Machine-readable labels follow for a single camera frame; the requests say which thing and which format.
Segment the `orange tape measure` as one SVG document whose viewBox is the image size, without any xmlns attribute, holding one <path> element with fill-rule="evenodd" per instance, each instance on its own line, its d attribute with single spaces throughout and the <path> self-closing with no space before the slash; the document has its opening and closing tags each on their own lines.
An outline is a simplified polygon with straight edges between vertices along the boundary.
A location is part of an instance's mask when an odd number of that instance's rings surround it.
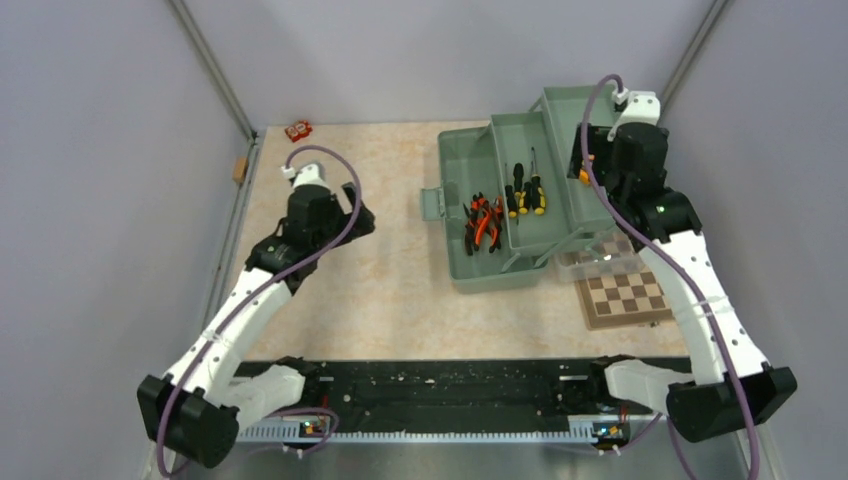
<svg viewBox="0 0 848 480">
<path fill-rule="evenodd" d="M 594 159 L 595 159 L 595 156 L 594 156 L 594 155 L 592 155 L 592 154 L 590 154 L 590 155 L 589 155 L 589 157 L 588 157 L 588 161 L 589 161 L 589 163 L 592 163 L 592 162 L 594 161 Z M 585 165 L 582 165 L 582 166 L 581 166 L 581 168 L 580 168 L 580 170 L 579 170 L 578 179 L 579 179 L 579 180 L 580 180 L 580 181 L 581 181 L 584 185 L 587 185 L 587 186 L 590 186 L 590 185 L 591 185 L 590 175 L 589 175 L 588 171 L 586 170 Z"/>
</svg>

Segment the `black yellow screwdriver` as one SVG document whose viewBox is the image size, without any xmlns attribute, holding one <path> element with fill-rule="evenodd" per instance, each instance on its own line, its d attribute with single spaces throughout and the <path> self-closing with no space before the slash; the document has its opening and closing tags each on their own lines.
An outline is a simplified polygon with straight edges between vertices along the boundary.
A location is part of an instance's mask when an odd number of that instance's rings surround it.
<svg viewBox="0 0 848 480">
<path fill-rule="evenodd" d="M 541 185 L 541 176 L 538 171 L 537 154 L 534 147 L 531 148 L 531 178 L 529 190 L 530 204 L 536 215 L 543 215 L 546 211 L 546 199 L 544 189 Z"/>
<path fill-rule="evenodd" d="M 524 165 L 520 162 L 513 166 L 513 196 L 517 214 L 527 214 L 531 207 L 531 184 L 525 180 Z"/>
<path fill-rule="evenodd" d="M 511 219 L 516 219 L 518 217 L 518 206 L 516 202 L 515 191 L 513 185 L 510 183 L 509 172 L 507 170 L 507 164 L 504 164 L 504 177 L 505 177 L 505 202 L 508 211 L 508 216 Z"/>
</svg>

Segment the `translucent green plastic toolbox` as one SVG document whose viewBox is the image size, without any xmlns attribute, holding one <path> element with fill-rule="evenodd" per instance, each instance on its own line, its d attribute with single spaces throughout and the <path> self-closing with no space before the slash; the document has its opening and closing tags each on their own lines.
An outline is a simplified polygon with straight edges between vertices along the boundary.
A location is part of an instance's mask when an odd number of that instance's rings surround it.
<svg viewBox="0 0 848 480">
<path fill-rule="evenodd" d="M 532 286 L 556 255 L 589 253 L 615 231 L 576 144 L 591 91 L 546 87 L 524 113 L 438 135 L 440 183 L 422 190 L 421 215 L 445 227 L 459 292 Z"/>
</svg>

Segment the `orange black cutting pliers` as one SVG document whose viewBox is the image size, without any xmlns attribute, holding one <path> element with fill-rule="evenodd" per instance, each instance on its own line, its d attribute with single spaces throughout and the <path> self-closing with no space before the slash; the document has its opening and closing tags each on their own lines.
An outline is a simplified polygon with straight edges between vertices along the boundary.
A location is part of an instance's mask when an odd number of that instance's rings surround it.
<svg viewBox="0 0 848 480">
<path fill-rule="evenodd" d="M 488 251 L 494 253 L 502 248 L 501 237 L 504 220 L 504 204 L 501 196 L 497 196 L 493 203 L 486 201 L 484 203 L 486 221 L 486 232 L 491 238 L 491 244 Z"/>
</svg>

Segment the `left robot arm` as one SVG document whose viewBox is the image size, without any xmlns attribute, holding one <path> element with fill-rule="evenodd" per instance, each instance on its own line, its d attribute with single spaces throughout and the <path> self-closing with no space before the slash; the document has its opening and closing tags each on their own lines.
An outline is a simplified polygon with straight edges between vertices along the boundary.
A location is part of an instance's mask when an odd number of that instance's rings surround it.
<svg viewBox="0 0 848 480">
<path fill-rule="evenodd" d="M 303 414 L 319 404 L 321 388 L 304 367 L 278 364 L 249 380 L 234 378 L 271 318 L 293 299 L 319 258 L 374 232 L 375 217 L 359 188 L 348 182 L 342 189 L 352 206 L 349 212 L 323 184 L 295 187 L 286 216 L 254 245 L 206 329 L 164 374 L 140 382 L 137 400 L 162 477 L 181 471 L 171 454 L 214 468 L 246 428 L 285 407 Z"/>
</svg>

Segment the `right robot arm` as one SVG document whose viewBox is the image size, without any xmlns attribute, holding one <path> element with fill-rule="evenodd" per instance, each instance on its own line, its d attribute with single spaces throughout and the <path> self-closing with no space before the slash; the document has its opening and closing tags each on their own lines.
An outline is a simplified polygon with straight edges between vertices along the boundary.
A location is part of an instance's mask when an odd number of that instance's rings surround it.
<svg viewBox="0 0 848 480">
<path fill-rule="evenodd" d="M 599 186 L 602 205 L 658 281 L 691 363 L 682 374 L 626 355 L 603 357 L 586 397 L 600 412 L 625 400 L 658 410 L 696 443 L 766 422 L 798 383 L 789 367 L 771 364 L 742 326 L 692 203 L 666 184 L 667 152 L 667 130 L 648 123 L 581 122 L 575 131 L 569 170 L 584 171 Z"/>
</svg>

